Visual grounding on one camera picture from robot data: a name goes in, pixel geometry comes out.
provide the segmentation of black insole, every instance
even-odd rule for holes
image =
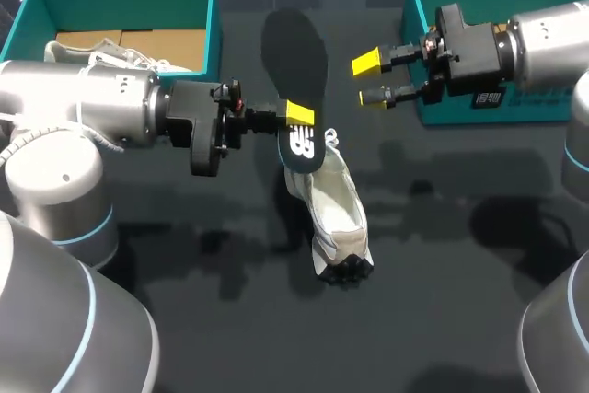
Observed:
[[[315,112],[313,126],[290,126],[278,132],[278,152],[293,172],[315,172],[325,158],[323,99],[328,80],[325,44],[305,14],[281,9],[266,17],[261,60],[278,92]]]

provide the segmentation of dark table surface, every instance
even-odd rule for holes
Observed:
[[[270,136],[248,136],[216,179],[192,177],[187,153],[163,144],[105,155],[127,246],[112,275],[153,312],[160,393],[525,391],[519,319],[589,235],[560,186],[564,128],[425,129],[411,105],[359,109],[365,84],[350,60],[395,43],[401,2],[220,0],[223,78],[250,100],[275,95],[260,62],[267,12],[314,8],[329,53],[327,124],[375,258],[358,288],[316,279],[306,212],[285,193]],[[0,42],[17,8],[0,0]],[[402,69],[387,78],[407,80]]]

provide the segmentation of silver metal cylinder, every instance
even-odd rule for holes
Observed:
[[[115,255],[102,160],[85,136],[59,131],[24,145],[6,162],[6,182],[20,221],[53,244],[97,269]]]
[[[0,213],[0,391],[150,393],[156,326],[130,294]]]
[[[150,146],[165,92],[151,71],[8,61],[0,64],[0,112],[80,121],[113,142]]]
[[[589,69],[589,0],[513,16],[514,82],[523,91],[574,85]]]
[[[522,318],[518,359],[532,393],[586,393],[589,386],[589,255],[534,300]]]
[[[562,186],[573,197],[589,202],[589,73],[572,92],[571,119],[562,159]]]

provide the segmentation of shoe box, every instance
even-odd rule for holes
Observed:
[[[91,48],[108,38],[189,73],[162,77],[218,81],[222,31],[216,0],[23,0],[4,60],[43,60],[47,42]]]
[[[578,0],[405,0],[401,20],[404,44],[417,43],[419,37],[435,25],[438,6],[458,3],[468,24],[492,22],[497,30],[505,28],[516,13],[557,6]],[[427,79],[422,64],[409,67],[411,82],[421,85]],[[523,94],[512,84],[496,91],[480,91],[472,96],[444,97],[441,103],[417,108],[423,124],[507,123],[567,121],[571,116],[570,89],[555,89],[543,94]],[[479,106],[483,99],[484,106]]]

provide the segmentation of teal box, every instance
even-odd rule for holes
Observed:
[[[401,21],[404,43],[416,43],[435,25],[438,6],[458,3],[468,24],[493,22],[504,24],[515,13],[557,6],[578,0],[405,0]],[[410,66],[411,82],[420,85],[427,74],[420,63]],[[531,121],[567,121],[571,115],[571,91],[555,90],[527,95],[507,84],[502,104],[494,109],[472,109],[472,96],[448,97],[441,103],[417,107],[423,124],[503,123]]]
[[[162,81],[219,80],[222,31],[217,0],[23,0],[0,62],[42,61],[45,45],[58,31],[107,29],[205,29],[204,50],[195,49],[195,57],[202,53],[202,70],[164,73]]]

